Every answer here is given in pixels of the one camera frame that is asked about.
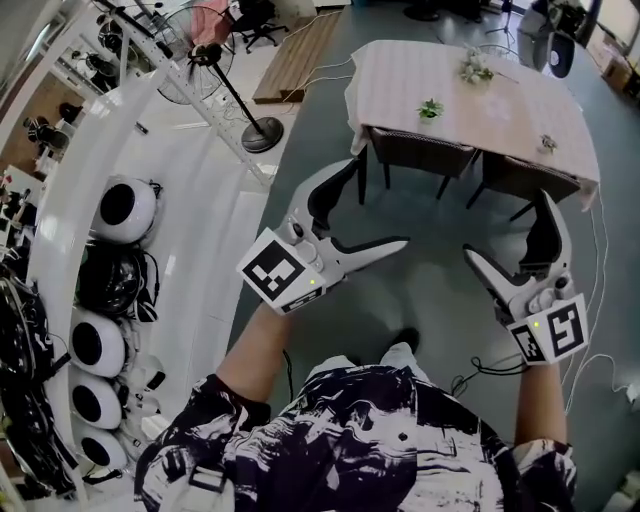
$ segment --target wooden board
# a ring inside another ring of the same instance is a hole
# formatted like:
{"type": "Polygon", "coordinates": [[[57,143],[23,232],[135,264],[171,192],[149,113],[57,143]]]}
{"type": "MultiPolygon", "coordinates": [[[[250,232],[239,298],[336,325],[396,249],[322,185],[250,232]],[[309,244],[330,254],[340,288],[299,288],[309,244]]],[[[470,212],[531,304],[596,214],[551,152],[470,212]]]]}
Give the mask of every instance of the wooden board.
{"type": "Polygon", "coordinates": [[[311,72],[320,62],[322,53],[331,40],[333,29],[339,17],[340,14],[335,14],[321,18],[314,23],[317,27],[310,31],[307,37],[311,44],[306,47],[307,51],[298,59],[297,70],[299,72],[292,74],[289,80],[282,83],[280,93],[283,100],[287,96],[290,96],[288,101],[292,103],[301,102],[304,99],[305,91],[302,88],[296,89],[305,85],[310,78],[311,72]]]}
{"type": "MultiPolygon", "coordinates": [[[[262,77],[253,101],[257,104],[282,103],[290,95],[287,102],[301,102],[303,90],[291,93],[304,85],[318,65],[338,18],[340,14],[318,18],[308,28],[287,38],[262,77]]],[[[292,33],[308,25],[311,20],[313,18],[300,19],[292,33]]]]}
{"type": "MultiPolygon", "coordinates": [[[[291,33],[296,30],[300,30],[306,24],[310,23],[312,19],[313,18],[300,18],[291,29],[291,33]]],[[[253,101],[257,104],[281,103],[282,100],[279,87],[280,80],[282,78],[282,74],[286,72],[289,66],[291,55],[296,52],[298,45],[302,41],[301,36],[304,32],[305,31],[302,31],[292,37],[289,37],[280,46],[278,53],[276,53],[276,56],[271,61],[267,71],[262,76],[256,92],[253,93],[253,101]]]]}

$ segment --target standing fan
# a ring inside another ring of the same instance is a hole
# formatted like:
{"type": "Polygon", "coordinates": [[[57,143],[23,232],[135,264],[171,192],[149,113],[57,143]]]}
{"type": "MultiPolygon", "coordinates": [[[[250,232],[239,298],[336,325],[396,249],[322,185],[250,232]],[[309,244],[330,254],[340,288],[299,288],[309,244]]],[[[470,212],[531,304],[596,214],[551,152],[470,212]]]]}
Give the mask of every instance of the standing fan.
{"type": "MultiPolygon", "coordinates": [[[[262,153],[280,141],[284,127],[275,117],[256,120],[227,79],[233,49],[223,50],[222,45],[231,33],[232,21],[209,7],[185,7],[165,20],[156,39],[171,51],[172,60],[186,74],[187,83],[200,100],[211,96],[222,84],[229,89],[250,122],[242,134],[242,146],[249,153],[262,153]]],[[[186,96],[168,79],[158,91],[173,103],[189,104],[186,96]]]]}

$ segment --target black chair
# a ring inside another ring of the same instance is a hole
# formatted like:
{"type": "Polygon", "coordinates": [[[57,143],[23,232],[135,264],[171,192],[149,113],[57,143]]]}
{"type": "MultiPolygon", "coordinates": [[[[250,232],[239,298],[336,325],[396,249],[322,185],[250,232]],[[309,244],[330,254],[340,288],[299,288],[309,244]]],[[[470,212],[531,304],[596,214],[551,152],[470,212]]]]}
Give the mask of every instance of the black chair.
{"type": "Polygon", "coordinates": [[[232,19],[231,32],[242,35],[242,40],[247,45],[247,53],[251,53],[250,48],[262,38],[271,41],[273,46],[278,46],[276,40],[269,34],[276,30],[289,32],[289,29],[284,25],[275,26],[269,23],[269,20],[276,15],[276,8],[269,0],[240,0],[240,13],[242,16],[235,20],[227,11],[232,19]]]}
{"type": "MultiPolygon", "coordinates": [[[[451,178],[459,178],[480,155],[475,148],[424,135],[375,127],[368,128],[368,132],[378,161],[383,165],[387,189],[391,188],[391,165],[411,167],[444,176],[436,196],[440,199],[451,178]]],[[[360,203],[363,202],[364,190],[361,190],[360,203]]]]}
{"type": "Polygon", "coordinates": [[[478,196],[486,188],[529,201],[527,206],[509,219],[514,221],[533,208],[533,201],[538,190],[544,190],[551,196],[551,199],[558,203],[565,197],[580,190],[580,183],[567,174],[542,167],[541,165],[523,162],[509,156],[484,152],[482,157],[482,183],[469,199],[467,210],[471,208],[478,196]]]}

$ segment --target office chair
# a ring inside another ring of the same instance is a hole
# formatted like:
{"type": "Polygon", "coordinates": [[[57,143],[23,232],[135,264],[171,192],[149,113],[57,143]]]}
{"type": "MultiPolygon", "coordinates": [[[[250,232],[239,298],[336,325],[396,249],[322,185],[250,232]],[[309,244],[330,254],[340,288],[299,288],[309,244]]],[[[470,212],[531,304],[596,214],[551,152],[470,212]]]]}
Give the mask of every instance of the office chair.
{"type": "Polygon", "coordinates": [[[240,13],[242,16],[232,22],[231,32],[242,35],[242,40],[247,45],[247,53],[251,53],[250,48],[262,38],[271,41],[273,46],[278,46],[276,40],[269,34],[276,30],[289,32],[289,29],[284,25],[275,26],[269,23],[269,20],[276,15],[276,8],[269,0],[240,0],[240,13]],[[251,36],[247,36],[245,32],[252,32],[251,41],[249,41],[251,36]]]}

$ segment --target shelf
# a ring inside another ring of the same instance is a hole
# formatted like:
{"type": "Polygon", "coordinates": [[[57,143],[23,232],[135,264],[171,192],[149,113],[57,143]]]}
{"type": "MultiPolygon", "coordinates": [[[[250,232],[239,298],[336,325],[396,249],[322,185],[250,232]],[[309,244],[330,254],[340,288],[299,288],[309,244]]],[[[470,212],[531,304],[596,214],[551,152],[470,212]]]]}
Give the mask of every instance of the shelf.
{"type": "MultiPolygon", "coordinates": [[[[155,128],[135,134],[114,168],[160,183],[158,225],[145,249],[158,261],[158,321],[141,324],[143,350],[165,366],[155,392],[163,415],[173,418],[190,390],[189,369],[208,283],[217,271],[246,167],[217,139],[212,128],[155,128]]],[[[211,353],[226,350],[214,346],[211,353]]]]}
{"type": "MultiPolygon", "coordinates": [[[[55,178],[39,205],[40,222],[29,261],[29,278],[38,284],[49,330],[68,345],[76,279],[89,227],[107,177],[148,99],[162,80],[159,73],[134,78],[110,97],[96,100],[71,139],[55,178]]],[[[55,341],[55,357],[66,347],[55,341]]],[[[68,366],[45,383],[56,428],[74,446],[71,432],[68,366]]],[[[86,500],[78,472],[72,475],[81,501],[86,500]]]]}

